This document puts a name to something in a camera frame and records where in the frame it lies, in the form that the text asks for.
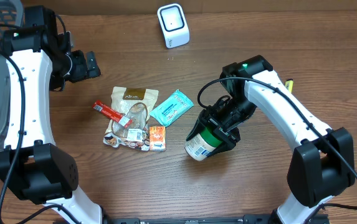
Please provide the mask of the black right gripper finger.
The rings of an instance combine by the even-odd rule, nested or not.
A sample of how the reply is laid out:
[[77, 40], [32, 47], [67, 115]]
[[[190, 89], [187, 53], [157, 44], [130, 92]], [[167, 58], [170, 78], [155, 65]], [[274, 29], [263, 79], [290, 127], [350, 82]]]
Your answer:
[[194, 124], [193, 129], [188, 134], [186, 141], [190, 141], [193, 137], [199, 134], [202, 130], [208, 127], [211, 123], [205, 118], [198, 118]]
[[222, 142], [212, 152], [209, 153], [208, 157], [214, 156], [218, 153], [230, 151], [235, 148], [237, 143], [240, 141], [239, 132], [230, 132], [228, 134], [217, 132], [216, 134]]

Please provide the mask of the green lid white jar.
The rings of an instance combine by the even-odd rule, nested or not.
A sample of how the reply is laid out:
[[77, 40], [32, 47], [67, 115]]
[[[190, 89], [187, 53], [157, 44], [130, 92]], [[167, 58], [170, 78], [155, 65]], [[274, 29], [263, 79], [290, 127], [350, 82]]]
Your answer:
[[222, 141], [212, 133], [212, 128], [206, 127], [186, 141], [184, 149], [196, 161], [203, 161], [221, 144]]

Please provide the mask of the teal wet wipes pack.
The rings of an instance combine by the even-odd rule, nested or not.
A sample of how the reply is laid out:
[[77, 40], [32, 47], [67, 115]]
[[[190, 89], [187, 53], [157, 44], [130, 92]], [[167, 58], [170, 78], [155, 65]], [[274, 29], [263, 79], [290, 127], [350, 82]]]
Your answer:
[[174, 91], [165, 101], [150, 112], [162, 126], [168, 127], [194, 106], [194, 103], [181, 91]]

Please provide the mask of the red stick sachet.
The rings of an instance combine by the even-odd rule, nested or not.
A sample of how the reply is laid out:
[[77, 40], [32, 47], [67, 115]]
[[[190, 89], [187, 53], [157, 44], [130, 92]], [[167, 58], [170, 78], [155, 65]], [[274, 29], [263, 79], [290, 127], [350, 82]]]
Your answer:
[[122, 115], [121, 113], [111, 109], [106, 104], [102, 103], [101, 101], [97, 100], [93, 106], [93, 109], [101, 112], [107, 118], [111, 119], [114, 122], [117, 122], [119, 125], [123, 126], [124, 128], [129, 127], [129, 125], [133, 122], [130, 118]]

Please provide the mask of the orange tissue pack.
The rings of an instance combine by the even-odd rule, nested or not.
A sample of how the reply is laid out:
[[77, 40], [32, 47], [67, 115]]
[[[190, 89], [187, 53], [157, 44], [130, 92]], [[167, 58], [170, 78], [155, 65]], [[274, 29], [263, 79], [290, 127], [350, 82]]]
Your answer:
[[164, 126], [150, 127], [150, 151], [163, 152], [166, 150], [166, 129]]

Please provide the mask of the beige brown snack pouch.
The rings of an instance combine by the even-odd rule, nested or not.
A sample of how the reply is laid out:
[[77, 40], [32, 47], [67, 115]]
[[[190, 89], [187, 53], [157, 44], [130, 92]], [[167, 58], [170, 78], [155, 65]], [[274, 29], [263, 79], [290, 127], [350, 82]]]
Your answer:
[[111, 94], [111, 109], [131, 120], [127, 127], [111, 120], [103, 137], [103, 143], [114, 148], [126, 146], [141, 151], [150, 150], [148, 120], [159, 91], [145, 88], [116, 86]]

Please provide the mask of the yellow highlighter marker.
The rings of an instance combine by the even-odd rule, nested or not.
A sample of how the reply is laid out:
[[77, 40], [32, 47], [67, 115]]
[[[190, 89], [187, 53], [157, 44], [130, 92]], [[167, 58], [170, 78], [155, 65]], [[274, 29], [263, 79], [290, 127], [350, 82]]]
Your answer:
[[285, 87], [290, 93], [293, 90], [293, 84], [294, 84], [294, 82], [293, 82], [292, 79], [288, 79], [288, 80], [285, 81]]

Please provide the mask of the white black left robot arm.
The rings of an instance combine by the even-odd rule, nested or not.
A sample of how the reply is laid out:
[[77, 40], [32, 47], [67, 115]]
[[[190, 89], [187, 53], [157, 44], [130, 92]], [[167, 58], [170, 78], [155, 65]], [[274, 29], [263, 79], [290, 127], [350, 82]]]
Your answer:
[[3, 191], [55, 210], [68, 223], [106, 223], [101, 206], [79, 187], [72, 156], [56, 146], [49, 93], [100, 76], [93, 52], [74, 50], [62, 19], [44, 6], [27, 7], [24, 25], [8, 26], [0, 43], [10, 78], [9, 127], [0, 152]]

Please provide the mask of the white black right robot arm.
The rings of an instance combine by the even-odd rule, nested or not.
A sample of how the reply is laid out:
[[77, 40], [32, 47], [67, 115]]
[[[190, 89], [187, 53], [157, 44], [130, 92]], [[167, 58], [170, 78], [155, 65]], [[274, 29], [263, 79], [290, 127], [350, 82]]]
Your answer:
[[311, 114], [258, 55], [226, 65], [219, 82], [226, 95], [204, 106], [188, 134], [185, 150], [202, 161], [230, 151], [239, 125], [261, 110], [292, 150], [287, 174], [290, 195], [269, 215], [245, 215], [245, 223], [328, 223], [319, 210], [355, 182], [353, 138]]

